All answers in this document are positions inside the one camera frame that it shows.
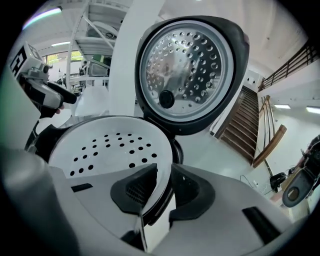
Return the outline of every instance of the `perforated steam plate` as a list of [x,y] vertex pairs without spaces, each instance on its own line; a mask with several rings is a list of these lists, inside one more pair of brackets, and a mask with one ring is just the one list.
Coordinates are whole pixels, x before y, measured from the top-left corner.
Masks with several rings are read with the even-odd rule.
[[171,145],[158,127],[134,117],[112,116],[69,129],[55,145],[49,165],[72,179],[157,163],[157,185],[143,208],[145,213],[165,190],[172,161]]
[[194,20],[160,29],[146,45],[139,67],[148,105],[174,122],[195,120],[212,111],[227,94],[233,72],[232,51],[222,34]]

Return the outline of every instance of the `inner lid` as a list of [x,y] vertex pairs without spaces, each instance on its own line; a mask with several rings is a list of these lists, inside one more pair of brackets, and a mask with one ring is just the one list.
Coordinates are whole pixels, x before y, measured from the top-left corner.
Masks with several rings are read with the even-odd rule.
[[146,45],[139,67],[146,102],[173,122],[196,120],[214,110],[227,94],[233,72],[225,38],[194,20],[159,30]]

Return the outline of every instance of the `white perforated disc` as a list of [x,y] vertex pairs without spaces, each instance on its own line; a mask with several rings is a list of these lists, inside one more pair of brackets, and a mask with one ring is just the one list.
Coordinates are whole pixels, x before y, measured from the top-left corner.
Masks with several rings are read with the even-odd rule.
[[157,163],[157,184],[143,213],[158,201],[171,172],[171,145],[155,125],[126,116],[88,120],[70,128],[57,142],[49,159],[49,165],[62,169],[67,179],[152,163]]

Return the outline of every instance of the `white pillar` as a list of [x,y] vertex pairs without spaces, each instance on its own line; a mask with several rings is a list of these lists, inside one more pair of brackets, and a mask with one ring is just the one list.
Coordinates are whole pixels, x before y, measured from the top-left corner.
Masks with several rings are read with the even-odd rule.
[[165,0],[134,0],[116,38],[109,79],[110,115],[133,116],[135,61],[140,38],[155,24]]

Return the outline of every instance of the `wooden stair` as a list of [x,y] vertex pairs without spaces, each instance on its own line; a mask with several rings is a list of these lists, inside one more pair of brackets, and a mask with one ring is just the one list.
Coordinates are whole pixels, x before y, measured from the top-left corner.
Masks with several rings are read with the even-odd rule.
[[256,92],[245,86],[241,91],[245,93],[244,99],[224,130],[221,140],[252,163],[258,139],[258,96]]

